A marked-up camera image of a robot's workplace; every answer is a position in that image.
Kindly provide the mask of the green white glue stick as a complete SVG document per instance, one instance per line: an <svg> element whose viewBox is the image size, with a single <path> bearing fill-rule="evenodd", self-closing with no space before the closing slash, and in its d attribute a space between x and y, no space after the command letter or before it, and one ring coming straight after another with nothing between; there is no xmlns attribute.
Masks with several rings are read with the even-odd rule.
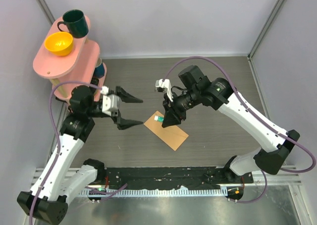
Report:
<svg viewBox="0 0 317 225"><path fill-rule="evenodd" d="M155 120L155 121L158 121L158 122L163 122L163 121L164 121L164 117L163 117L163 116L155 115L154 120Z"/></svg>

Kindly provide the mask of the orange paper envelope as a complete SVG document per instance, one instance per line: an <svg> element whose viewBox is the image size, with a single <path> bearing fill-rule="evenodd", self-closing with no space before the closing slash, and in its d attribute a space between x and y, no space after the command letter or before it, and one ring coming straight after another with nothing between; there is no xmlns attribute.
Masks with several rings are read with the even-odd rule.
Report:
<svg viewBox="0 0 317 225"><path fill-rule="evenodd" d="M163 128L162 122L154 120L155 115L163 116L162 113L156 111L147 121L144 122L144 126L166 145L168 145L172 150L176 151L184 143L189 135L178 126Z"/></svg>

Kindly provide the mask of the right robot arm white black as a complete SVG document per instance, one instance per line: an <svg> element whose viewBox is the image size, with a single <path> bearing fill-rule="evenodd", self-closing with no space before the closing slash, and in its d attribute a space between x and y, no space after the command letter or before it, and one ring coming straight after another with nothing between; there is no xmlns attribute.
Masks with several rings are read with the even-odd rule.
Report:
<svg viewBox="0 0 317 225"><path fill-rule="evenodd" d="M300 134L274 125L264 115L248 104L241 94L236 95L229 82L223 78L210 81L196 65L178 74L184 88L181 95L172 91L168 79L155 83L156 90L164 93L165 110L162 127L180 125L187 110L203 105L231 118L259 143L260 149L242 156L233 156L226 164L224 178L234 183L247 172L263 170L276 175L292 151Z"/></svg>

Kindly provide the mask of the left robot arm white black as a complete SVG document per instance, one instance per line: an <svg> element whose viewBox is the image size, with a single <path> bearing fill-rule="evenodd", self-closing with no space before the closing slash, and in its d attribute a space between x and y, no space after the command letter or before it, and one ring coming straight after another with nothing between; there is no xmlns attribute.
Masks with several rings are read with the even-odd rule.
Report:
<svg viewBox="0 0 317 225"><path fill-rule="evenodd" d="M91 183L99 185L104 182L104 163L92 159L86 160L70 179L65 179L75 156L95 126L94 118L111 118L119 130L142 124L121 117L120 102L143 102L122 87L110 90L106 86L81 81L74 81L74 84L76 87L71 91L69 101L70 113L60 129L53 125L56 147L48 163L30 191L21 191L17 197L18 204L29 217L29 224L33 224L33 219L51 225L60 224L79 192Z"/></svg>

